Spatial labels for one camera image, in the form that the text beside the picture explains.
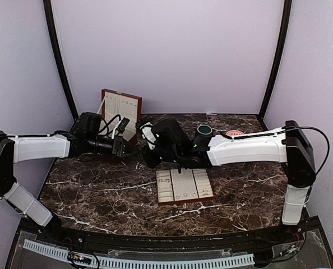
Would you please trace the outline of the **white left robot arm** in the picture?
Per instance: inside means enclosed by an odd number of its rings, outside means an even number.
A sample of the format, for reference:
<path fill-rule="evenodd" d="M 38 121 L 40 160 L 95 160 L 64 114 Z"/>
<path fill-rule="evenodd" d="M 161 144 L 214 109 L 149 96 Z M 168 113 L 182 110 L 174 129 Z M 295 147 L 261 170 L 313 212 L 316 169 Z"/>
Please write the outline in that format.
<path fill-rule="evenodd" d="M 89 153 L 124 158 L 136 150 L 122 136 L 79 137 L 69 132 L 19 136 L 0 131 L 0 199 L 44 227 L 44 235 L 52 243 L 62 244 L 66 240 L 66 231 L 59 227 L 60 219 L 17 181 L 14 165 L 23 161 L 64 159 Z"/>

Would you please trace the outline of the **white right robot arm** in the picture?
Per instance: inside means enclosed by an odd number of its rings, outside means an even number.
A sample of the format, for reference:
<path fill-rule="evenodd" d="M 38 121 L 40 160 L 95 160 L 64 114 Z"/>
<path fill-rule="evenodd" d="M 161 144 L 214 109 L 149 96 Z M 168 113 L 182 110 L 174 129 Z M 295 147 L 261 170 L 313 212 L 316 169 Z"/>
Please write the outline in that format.
<path fill-rule="evenodd" d="M 209 126 L 197 128 L 189 139 L 179 123 L 165 119 L 157 124 L 140 120 L 136 129 L 147 145 L 142 149 L 150 168 L 172 163 L 178 170 L 204 169 L 232 163 L 270 161 L 286 165 L 288 178 L 282 224 L 273 231 L 278 243 L 285 243 L 295 233 L 311 186 L 316 181 L 313 147 L 304 130 L 294 120 L 283 127 L 238 136 L 214 134 Z"/>

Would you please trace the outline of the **red jewelry tray insert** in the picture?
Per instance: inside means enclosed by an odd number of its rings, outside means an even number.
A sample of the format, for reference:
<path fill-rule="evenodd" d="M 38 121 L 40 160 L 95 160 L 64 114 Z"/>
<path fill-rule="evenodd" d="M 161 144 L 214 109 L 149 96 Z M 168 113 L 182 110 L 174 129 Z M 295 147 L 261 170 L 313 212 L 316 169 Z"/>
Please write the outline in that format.
<path fill-rule="evenodd" d="M 214 198 L 206 169 L 156 171 L 159 205 L 179 205 Z"/>

